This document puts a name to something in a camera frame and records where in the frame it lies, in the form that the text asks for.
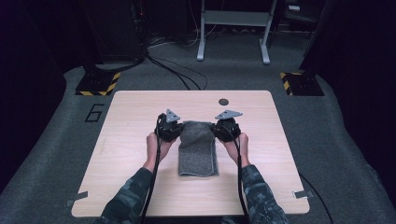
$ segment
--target forearm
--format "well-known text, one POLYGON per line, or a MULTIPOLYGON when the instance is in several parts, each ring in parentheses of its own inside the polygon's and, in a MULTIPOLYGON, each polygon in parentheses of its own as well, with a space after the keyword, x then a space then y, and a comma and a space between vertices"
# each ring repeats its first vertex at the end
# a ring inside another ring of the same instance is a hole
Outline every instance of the forearm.
POLYGON ((117 223, 123 220, 137 223, 146 202, 151 178, 150 170, 140 168, 107 203, 102 215, 95 223, 117 223))
POLYGON ((283 209, 276 203, 274 194, 254 165, 242 169, 242 181, 247 198, 250 224, 289 223, 283 209))

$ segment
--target dark background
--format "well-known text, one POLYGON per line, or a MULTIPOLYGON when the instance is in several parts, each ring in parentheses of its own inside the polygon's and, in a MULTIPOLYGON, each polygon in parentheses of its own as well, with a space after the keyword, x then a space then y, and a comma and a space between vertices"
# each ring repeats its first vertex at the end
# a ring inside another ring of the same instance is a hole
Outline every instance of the dark background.
MULTIPOLYGON (((92 2, 87 0, 84 6, 92 2)), ((99 2, 111 2, 109 10, 116 7, 114 1, 99 2)), ((187 1, 167 1, 167 5, 156 0, 143 2, 154 10, 148 12, 155 15, 151 17, 154 30, 183 35, 195 29, 187 1), (166 16, 172 11, 178 14, 166 16), (172 21, 181 18, 176 30, 162 30, 167 25, 155 23, 163 14, 165 23, 173 24, 172 21)), ((199 2, 191 1, 197 22, 199 2)), ((210 2, 209 7, 220 6, 220 1, 210 2)), ((254 11, 260 9, 257 6, 266 7, 258 1, 226 2, 224 9, 254 11)), ((301 67, 318 72, 332 86, 346 129, 378 171, 395 204, 394 8, 394 1, 328 0, 314 44, 301 67)), ((63 74, 81 66, 84 57, 95 63, 104 61, 88 18, 87 10, 78 0, 2 1, 0 190, 27 157, 62 101, 66 85, 63 74), (72 29, 78 34, 79 43, 72 29)), ((120 25, 114 24, 117 35, 128 32, 120 25)))

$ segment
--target yellow black hazard tape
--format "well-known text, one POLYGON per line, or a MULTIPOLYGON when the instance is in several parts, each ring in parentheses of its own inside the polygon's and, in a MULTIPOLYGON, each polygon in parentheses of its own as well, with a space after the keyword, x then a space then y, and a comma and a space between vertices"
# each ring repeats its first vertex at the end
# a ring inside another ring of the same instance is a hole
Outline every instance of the yellow black hazard tape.
POLYGON ((110 85, 108 86, 106 91, 76 91, 76 95, 110 95, 113 92, 114 88, 116 87, 117 81, 119 80, 120 73, 114 75, 113 79, 111 80, 110 85))
POLYGON ((288 79, 286 78, 286 75, 299 76, 300 74, 301 73, 280 73, 280 77, 282 78, 282 82, 283 82, 283 87, 285 88, 287 95, 293 95, 293 92, 291 91, 290 84, 288 82, 288 79))

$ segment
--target light wood table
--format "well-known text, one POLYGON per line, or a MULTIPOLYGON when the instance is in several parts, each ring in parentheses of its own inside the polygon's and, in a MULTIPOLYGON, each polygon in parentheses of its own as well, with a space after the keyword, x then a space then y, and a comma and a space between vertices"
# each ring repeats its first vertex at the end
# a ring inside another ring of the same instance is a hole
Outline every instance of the light wood table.
MULTIPOLYGON (((271 187, 287 214, 308 212, 286 135, 269 91, 118 91, 108 110, 91 161, 78 192, 88 197, 75 201, 74 217, 99 217, 119 188, 146 160, 146 136, 166 109, 185 120, 216 123, 226 109, 242 112, 235 118, 249 137, 249 158, 271 187), (219 99, 229 100, 226 106, 219 99)), ((219 175, 178 175, 179 139, 159 167, 147 216, 243 215, 237 194, 237 167, 216 141, 219 175)))

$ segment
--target small round object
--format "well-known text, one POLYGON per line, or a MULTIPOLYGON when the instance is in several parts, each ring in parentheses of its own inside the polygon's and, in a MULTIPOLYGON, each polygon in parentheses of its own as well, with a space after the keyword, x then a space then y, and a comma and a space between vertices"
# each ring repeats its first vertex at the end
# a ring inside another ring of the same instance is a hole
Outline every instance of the small round object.
POLYGON ((220 105, 228 105, 230 103, 227 99, 221 98, 219 99, 219 104, 220 105))

